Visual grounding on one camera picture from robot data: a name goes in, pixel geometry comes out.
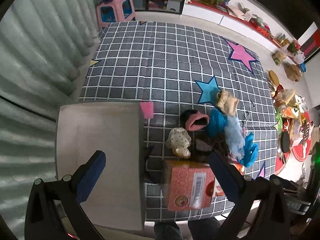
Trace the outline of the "blue rubber glove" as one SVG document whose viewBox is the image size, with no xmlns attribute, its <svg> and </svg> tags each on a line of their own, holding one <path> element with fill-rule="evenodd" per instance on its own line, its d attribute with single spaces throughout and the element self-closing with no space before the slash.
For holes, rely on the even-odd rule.
<svg viewBox="0 0 320 240">
<path fill-rule="evenodd" d="M 245 168 L 251 167 L 258 156 L 258 151 L 258 144 L 254 142 L 254 134 L 251 132 L 245 137 L 244 156 L 239 163 Z"/>
</svg>

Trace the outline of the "pink plastic stool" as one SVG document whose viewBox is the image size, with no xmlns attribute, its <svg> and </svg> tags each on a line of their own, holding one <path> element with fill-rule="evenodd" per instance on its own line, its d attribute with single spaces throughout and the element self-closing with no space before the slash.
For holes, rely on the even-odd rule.
<svg viewBox="0 0 320 240">
<path fill-rule="evenodd" d="M 103 1 L 96 8 L 98 27 L 103 30 L 111 23 L 136 20 L 135 7 L 132 0 Z"/>
</svg>

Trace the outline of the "grey green curtain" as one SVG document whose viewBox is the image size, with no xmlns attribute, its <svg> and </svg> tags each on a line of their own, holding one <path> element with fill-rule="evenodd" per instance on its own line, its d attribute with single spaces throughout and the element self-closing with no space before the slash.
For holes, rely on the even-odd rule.
<svg viewBox="0 0 320 240">
<path fill-rule="evenodd" d="M 1 18 L 1 217 L 17 239 L 34 180 L 55 178 L 59 107 L 97 34 L 94 0 L 14 0 Z"/>
</svg>

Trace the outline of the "white polka dot cloth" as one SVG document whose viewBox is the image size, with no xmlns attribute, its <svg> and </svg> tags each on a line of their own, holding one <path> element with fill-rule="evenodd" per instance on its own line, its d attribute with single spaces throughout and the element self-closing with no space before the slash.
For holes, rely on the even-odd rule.
<svg viewBox="0 0 320 240">
<path fill-rule="evenodd" d="M 166 140 L 167 148 L 172 149 L 174 155 L 179 158 L 189 159 L 191 152 L 188 147 L 191 145 L 191 137 L 184 128 L 173 128 Z"/>
</svg>

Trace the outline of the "grey storage box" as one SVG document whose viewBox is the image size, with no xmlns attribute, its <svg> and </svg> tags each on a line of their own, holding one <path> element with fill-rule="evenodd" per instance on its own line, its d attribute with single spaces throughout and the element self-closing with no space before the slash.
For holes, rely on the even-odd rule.
<svg viewBox="0 0 320 240">
<path fill-rule="evenodd" d="M 92 102 L 60 107 L 56 172 L 62 178 L 84 164 L 76 200 L 98 226 L 144 227 L 143 117 L 137 102 Z"/>
</svg>

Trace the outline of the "dark blue towel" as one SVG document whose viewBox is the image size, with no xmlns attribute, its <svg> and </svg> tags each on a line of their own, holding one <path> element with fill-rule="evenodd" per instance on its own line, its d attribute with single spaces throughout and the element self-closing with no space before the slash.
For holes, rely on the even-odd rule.
<svg viewBox="0 0 320 240">
<path fill-rule="evenodd" d="M 207 131 L 210 137 L 215 138 L 225 132 L 227 125 L 227 116 L 222 114 L 217 109 L 212 109 L 210 119 L 207 126 Z"/>
</svg>

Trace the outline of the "light blue fluffy duster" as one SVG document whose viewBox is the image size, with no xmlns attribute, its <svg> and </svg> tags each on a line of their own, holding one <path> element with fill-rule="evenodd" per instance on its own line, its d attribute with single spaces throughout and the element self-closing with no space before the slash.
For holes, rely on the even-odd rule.
<svg viewBox="0 0 320 240">
<path fill-rule="evenodd" d="M 230 153 L 236 160 L 240 161 L 244 157 L 245 139 L 242 135 L 242 128 L 236 116 L 227 116 L 225 126 L 225 139 Z"/>
</svg>

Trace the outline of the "beige plush cloth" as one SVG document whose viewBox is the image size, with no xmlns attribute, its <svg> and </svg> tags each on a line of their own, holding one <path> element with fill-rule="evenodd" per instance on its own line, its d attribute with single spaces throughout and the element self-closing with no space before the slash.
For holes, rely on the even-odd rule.
<svg viewBox="0 0 320 240">
<path fill-rule="evenodd" d="M 221 110 L 221 112 L 228 116 L 235 116 L 236 110 L 239 104 L 239 99 L 234 97 L 227 90 L 222 89 L 216 96 L 217 107 Z"/>
</svg>

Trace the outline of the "round wooden board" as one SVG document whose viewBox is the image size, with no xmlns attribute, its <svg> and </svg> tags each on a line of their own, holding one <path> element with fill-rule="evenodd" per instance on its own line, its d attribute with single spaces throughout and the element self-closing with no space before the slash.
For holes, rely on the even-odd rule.
<svg viewBox="0 0 320 240">
<path fill-rule="evenodd" d="M 268 79 L 272 83 L 272 85 L 274 85 L 276 87 L 279 85 L 278 76 L 276 75 L 276 73 L 273 70 L 268 71 Z"/>
</svg>

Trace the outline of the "grey checked star rug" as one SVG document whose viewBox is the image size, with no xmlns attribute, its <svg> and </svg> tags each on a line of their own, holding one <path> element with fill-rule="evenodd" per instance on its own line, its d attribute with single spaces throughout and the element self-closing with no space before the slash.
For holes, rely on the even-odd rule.
<svg viewBox="0 0 320 240">
<path fill-rule="evenodd" d="M 153 148 L 148 171 L 158 178 L 174 154 L 166 147 L 180 115 L 195 109 L 209 114 L 211 103 L 201 103 L 213 85 L 239 99 L 237 117 L 246 134 L 254 135 L 259 154 L 245 170 L 265 176 L 276 164 L 276 115 L 259 56 L 246 49 L 249 67 L 231 58 L 236 42 L 208 31 L 161 22 L 112 23 L 100 34 L 100 44 L 87 72 L 79 99 L 151 101 L 154 117 L 144 122 L 144 145 Z"/>
</svg>

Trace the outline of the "red round mat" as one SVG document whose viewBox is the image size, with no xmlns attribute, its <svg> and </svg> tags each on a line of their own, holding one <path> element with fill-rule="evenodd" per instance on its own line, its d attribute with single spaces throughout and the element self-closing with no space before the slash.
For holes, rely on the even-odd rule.
<svg viewBox="0 0 320 240">
<path fill-rule="evenodd" d="M 303 163 L 311 150 L 311 133 L 314 128 L 314 123 L 310 120 L 309 112 L 302 113 L 302 125 L 298 127 L 297 120 L 281 118 L 281 125 L 278 126 L 281 133 L 287 132 L 289 142 L 284 140 L 285 146 L 283 152 L 281 149 L 281 139 L 279 138 L 279 151 L 277 154 L 274 174 L 279 175 L 282 170 L 288 166 L 290 157 L 293 157 L 299 163 Z"/>
</svg>

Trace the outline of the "pink sponge block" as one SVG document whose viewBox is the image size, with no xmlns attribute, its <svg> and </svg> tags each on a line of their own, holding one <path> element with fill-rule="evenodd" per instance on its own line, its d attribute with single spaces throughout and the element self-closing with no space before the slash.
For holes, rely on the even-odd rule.
<svg viewBox="0 0 320 240">
<path fill-rule="evenodd" d="M 140 102 L 140 108 L 143 113 L 144 119 L 153 119 L 154 117 L 154 105 L 151 101 Z"/>
</svg>

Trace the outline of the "orange cardboard box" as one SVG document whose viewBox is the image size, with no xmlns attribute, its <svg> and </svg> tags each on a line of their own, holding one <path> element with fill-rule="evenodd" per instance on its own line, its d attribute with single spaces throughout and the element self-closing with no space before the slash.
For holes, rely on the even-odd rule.
<svg viewBox="0 0 320 240">
<path fill-rule="evenodd" d="M 164 162 L 162 192 L 170 211 L 207 208 L 213 198 L 225 195 L 208 164 L 181 160 Z"/>
</svg>

